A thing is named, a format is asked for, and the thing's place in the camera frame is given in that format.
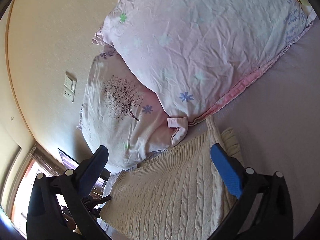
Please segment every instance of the electrical socket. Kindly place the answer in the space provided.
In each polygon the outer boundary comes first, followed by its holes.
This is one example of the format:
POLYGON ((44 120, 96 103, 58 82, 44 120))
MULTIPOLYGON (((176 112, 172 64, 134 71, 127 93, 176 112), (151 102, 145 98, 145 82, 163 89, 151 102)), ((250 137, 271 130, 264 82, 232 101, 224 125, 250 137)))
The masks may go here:
POLYGON ((67 98, 70 102, 73 102, 75 99, 75 94, 70 89, 68 89, 66 86, 63 86, 63 96, 67 98))

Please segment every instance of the beige wall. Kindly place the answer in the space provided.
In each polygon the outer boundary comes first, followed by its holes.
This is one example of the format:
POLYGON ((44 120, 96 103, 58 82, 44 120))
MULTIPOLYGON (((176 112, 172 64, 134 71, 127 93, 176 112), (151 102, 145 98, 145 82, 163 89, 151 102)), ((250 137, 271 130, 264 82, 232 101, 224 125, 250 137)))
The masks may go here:
POLYGON ((16 174, 35 143, 17 108, 7 72, 5 32, 9 10, 10 8, 7 9, 0 20, 0 181, 6 179, 1 199, 1 204, 5 210, 16 174), (21 151, 11 167, 9 176, 5 178, 6 172, 10 169, 10 163, 15 158, 19 148, 21 148, 21 151))
POLYGON ((58 158, 91 155, 76 129, 92 59, 91 38, 117 0, 15 0, 9 26, 9 64, 23 115, 36 141, 58 158), (77 79, 74 103, 62 96, 64 75, 77 79))

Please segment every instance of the gray bed sheet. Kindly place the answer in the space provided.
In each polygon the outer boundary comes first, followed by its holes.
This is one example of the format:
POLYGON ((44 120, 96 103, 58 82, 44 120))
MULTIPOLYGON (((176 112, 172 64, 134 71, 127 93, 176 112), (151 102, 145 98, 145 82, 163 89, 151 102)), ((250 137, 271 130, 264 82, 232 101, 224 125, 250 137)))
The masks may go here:
MULTIPOLYGON (((272 68, 217 112, 214 119, 220 132, 234 128, 246 167, 262 174, 284 174, 296 236, 320 202, 319 19, 272 68)), ((183 141, 206 129, 205 122, 189 127, 183 141)), ((126 239, 111 227, 108 234, 126 239)))

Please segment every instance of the tree print pillow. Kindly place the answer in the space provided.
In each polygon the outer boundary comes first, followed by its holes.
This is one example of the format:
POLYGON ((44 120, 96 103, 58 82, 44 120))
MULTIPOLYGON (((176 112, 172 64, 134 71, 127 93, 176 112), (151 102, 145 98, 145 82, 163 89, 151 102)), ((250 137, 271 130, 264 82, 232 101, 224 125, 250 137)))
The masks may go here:
POLYGON ((202 121, 311 26, 296 0, 119 0, 100 29, 170 117, 202 121))
POLYGON ((188 122, 176 118, 173 124, 167 118, 156 94, 142 85, 122 57, 106 45, 91 65, 81 122, 92 152, 100 145, 108 148, 105 168, 116 174, 142 162, 152 152, 178 144, 188 122))

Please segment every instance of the beige cable-knit sweater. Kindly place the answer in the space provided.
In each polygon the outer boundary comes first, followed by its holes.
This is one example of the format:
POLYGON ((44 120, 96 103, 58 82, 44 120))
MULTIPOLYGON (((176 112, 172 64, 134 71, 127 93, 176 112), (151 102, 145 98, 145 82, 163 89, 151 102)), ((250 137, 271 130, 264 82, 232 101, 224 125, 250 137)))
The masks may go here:
POLYGON ((212 116, 207 126, 204 134, 122 172, 101 218, 132 240, 207 239, 235 202, 210 159, 210 148, 218 142, 230 156, 241 158, 231 129, 220 136, 212 116))

